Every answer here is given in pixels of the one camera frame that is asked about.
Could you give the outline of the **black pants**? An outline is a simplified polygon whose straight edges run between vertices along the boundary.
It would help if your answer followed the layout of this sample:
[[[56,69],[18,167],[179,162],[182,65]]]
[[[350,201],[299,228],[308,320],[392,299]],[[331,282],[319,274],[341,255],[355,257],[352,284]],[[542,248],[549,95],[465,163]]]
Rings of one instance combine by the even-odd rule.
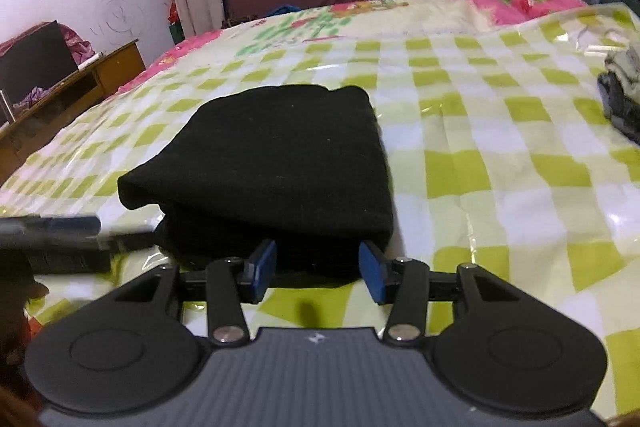
[[[117,190],[128,209],[162,210],[158,245],[185,267],[273,244],[277,287],[356,281],[360,245],[385,249],[395,224],[378,122],[358,87],[215,98]]]

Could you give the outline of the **green checkered bed cover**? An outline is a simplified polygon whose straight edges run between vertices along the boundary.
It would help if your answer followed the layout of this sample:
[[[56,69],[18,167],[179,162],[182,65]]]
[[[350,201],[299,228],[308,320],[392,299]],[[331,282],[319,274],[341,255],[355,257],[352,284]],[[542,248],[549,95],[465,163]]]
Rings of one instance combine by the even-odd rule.
[[[639,150],[604,117],[605,55],[636,42],[621,4],[483,29],[457,3],[371,1],[256,20],[179,44],[77,118],[1,187],[3,216],[97,215],[156,225],[117,179],[198,106],[250,88],[366,90],[397,217],[394,254],[439,271],[483,265],[605,344],[594,407],[639,406]]]

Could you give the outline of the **black monitor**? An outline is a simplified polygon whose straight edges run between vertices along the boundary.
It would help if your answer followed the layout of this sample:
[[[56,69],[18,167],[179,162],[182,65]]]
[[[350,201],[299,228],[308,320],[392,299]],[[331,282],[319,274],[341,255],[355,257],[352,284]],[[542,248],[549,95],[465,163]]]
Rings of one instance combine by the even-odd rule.
[[[15,41],[1,54],[1,91],[20,103],[35,88],[47,90],[78,71],[72,52],[54,20]]]

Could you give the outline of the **wooden desk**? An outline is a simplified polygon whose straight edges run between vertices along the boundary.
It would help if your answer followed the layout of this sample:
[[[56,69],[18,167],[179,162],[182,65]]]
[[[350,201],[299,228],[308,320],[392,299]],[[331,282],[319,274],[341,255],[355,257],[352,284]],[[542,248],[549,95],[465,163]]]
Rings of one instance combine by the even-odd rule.
[[[145,71],[134,39],[67,76],[1,130],[1,183],[61,129]]]

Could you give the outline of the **pink cloth on desk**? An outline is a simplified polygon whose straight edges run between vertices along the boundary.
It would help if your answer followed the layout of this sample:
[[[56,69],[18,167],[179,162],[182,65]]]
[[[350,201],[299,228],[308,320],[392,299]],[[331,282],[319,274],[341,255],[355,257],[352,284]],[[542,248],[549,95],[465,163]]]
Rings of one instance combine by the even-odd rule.
[[[33,31],[37,30],[38,28],[43,26],[45,23],[49,23],[49,22],[39,23],[36,26],[32,26],[31,28],[28,28],[27,30],[23,31],[18,36],[13,37],[13,38],[11,38],[9,40],[6,40],[5,42],[2,42],[1,43],[1,54],[5,50],[9,49],[9,47],[12,46],[12,44],[15,41],[17,41],[18,39],[21,39],[22,37],[30,34]],[[93,55],[96,54],[96,51],[93,49],[93,47],[92,47],[92,45],[91,45],[91,43],[89,41],[81,38],[81,36],[78,35],[78,33],[76,31],[74,31],[72,28],[69,28],[68,26],[63,25],[61,23],[59,23],[59,24],[60,24],[60,26],[62,28],[63,37],[65,39],[65,42],[66,42],[68,48],[70,49],[70,52],[72,52],[73,59],[75,60],[75,62],[77,64],[77,68],[79,70],[79,65],[82,64],[83,62],[89,60],[89,58],[93,57]],[[35,88],[20,103],[11,103],[9,100],[8,101],[11,104],[13,104],[14,106],[24,105],[26,100],[28,100],[29,98],[35,98],[37,93],[43,94],[43,92],[46,92],[46,91],[48,91],[50,89],[42,90],[41,88]]]

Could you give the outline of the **dark knitted folded garment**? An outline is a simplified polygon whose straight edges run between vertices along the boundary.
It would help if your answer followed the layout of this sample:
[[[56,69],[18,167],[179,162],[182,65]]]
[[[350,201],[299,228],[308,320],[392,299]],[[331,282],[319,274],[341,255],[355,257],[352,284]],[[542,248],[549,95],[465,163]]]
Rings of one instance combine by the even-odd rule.
[[[612,72],[601,72],[598,89],[605,118],[627,139],[639,145],[639,104],[626,97],[620,80]]]

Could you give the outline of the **grey folded garment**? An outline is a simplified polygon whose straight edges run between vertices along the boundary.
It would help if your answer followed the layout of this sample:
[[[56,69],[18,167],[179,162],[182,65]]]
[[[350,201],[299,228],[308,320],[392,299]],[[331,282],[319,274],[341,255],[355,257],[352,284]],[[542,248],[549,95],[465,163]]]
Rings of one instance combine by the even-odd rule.
[[[626,50],[608,52],[604,64],[619,80],[637,83],[640,76],[639,43],[631,43]]]

